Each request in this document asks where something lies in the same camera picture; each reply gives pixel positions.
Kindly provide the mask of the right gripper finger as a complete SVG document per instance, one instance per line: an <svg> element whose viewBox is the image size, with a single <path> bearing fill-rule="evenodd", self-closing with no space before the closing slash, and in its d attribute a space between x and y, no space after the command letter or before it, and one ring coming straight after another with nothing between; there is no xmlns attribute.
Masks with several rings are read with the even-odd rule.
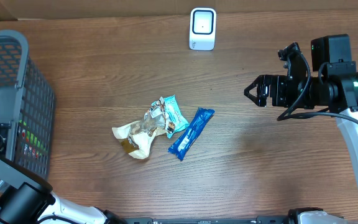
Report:
<svg viewBox="0 0 358 224"><path fill-rule="evenodd" d="M250 92L258 86L264 86L267 83L266 75L259 75L248 87L244 89L245 92Z"/></svg>
<svg viewBox="0 0 358 224"><path fill-rule="evenodd" d="M255 103L259 107L266 107L267 98L269 94L265 91L257 91L255 95L253 95L250 90L244 90L244 96L250 99L253 103Z"/></svg>

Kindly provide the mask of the teal snack packet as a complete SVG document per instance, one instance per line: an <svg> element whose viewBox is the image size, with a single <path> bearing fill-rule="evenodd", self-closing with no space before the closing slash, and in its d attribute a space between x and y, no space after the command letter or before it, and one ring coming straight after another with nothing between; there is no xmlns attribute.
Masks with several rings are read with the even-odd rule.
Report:
<svg viewBox="0 0 358 224"><path fill-rule="evenodd" d="M168 115L169 121L175 125L172 133L167 133L167 138L171 138L175 133L185 130L190 124L181 114L175 95L164 98L165 113Z"/></svg>

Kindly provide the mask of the blue snack bar wrapper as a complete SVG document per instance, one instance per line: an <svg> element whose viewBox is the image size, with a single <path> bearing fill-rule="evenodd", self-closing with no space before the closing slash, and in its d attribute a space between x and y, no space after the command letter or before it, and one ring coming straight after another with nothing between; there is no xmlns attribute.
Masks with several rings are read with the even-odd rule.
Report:
<svg viewBox="0 0 358 224"><path fill-rule="evenodd" d="M177 156L179 160L185 158L192 144L200 136L208 121L215 114L213 109L198 108L195 117L185 132L168 148L168 152Z"/></svg>

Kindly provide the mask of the beige snack bag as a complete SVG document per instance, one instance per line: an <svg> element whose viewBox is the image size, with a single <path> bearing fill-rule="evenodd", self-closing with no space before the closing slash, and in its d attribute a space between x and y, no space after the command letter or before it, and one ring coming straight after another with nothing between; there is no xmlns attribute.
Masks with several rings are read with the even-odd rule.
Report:
<svg viewBox="0 0 358 224"><path fill-rule="evenodd" d="M134 159L146 159L156 136L174 133L176 125L170 119L167 108L168 103L160 97L151 104L142 120L112 128L114 137L128 155Z"/></svg>

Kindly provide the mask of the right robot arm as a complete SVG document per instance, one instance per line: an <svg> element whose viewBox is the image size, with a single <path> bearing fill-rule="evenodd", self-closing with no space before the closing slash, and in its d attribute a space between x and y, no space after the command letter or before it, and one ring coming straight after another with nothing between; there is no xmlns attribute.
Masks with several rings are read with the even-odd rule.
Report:
<svg viewBox="0 0 358 224"><path fill-rule="evenodd" d="M294 42L278 51L286 75L260 75L244 95L264 107L267 98L283 107L277 121L335 118L347 146L358 188L358 71L352 59L347 34L327 35L310 43L312 62L308 63Z"/></svg>

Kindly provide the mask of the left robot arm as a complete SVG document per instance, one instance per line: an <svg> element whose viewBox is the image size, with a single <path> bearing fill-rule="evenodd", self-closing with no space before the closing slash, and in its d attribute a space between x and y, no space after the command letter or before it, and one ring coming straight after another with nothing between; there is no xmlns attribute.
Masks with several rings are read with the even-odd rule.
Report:
<svg viewBox="0 0 358 224"><path fill-rule="evenodd" d="M52 190L46 180L0 156L0 223L126 222L109 210L60 199Z"/></svg>

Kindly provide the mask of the white barcode scanner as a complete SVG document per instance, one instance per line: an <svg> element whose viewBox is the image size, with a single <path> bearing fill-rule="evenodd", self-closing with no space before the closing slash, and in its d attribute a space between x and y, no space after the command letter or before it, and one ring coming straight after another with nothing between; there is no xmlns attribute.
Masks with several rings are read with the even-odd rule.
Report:
<svg viewBox="0 0 358 224"><path fill-rule="evenodd" d="M208 7L196 7L190 13L189 48L211 51L216 40L216 11Z"/></svg>

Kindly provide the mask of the green packet in basket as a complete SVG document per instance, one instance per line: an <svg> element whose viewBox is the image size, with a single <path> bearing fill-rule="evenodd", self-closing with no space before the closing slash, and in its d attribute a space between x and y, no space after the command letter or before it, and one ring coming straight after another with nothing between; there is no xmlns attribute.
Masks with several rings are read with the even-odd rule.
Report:
<svg viewBox="0 0 358 224"><path fill-rule="evenodd" d="M38 138L34 133L27 129L27 123L23 120L19 121L18 133L24 141L24 154L33 153L42 154L48 152L48 145Z"/></svg>

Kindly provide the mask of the grey plastic mesh basket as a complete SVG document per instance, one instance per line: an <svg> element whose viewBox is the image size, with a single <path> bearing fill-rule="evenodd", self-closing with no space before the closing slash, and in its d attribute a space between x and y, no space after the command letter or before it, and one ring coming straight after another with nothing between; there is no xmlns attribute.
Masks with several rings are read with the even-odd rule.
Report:
<svg viewBox="0 0 358 224"><path fill-rule="evenodd" d="M53 88L29 56L27 39L0 30L0 127L6 139L3 155L46 179L49 174L56 98ZM48 145L48 152L24 154L19 121Z"/></svg>

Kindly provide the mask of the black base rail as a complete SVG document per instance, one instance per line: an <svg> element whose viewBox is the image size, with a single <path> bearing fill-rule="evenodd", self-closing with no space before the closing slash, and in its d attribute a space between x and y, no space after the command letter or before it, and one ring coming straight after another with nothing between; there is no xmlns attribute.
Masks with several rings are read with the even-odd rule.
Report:
<svg viewBox="0 0 358 224"><path fill-rule="evenodd" d="M124 218L127 224L296 224L286 215L257 216L255 218Z"/></svg>

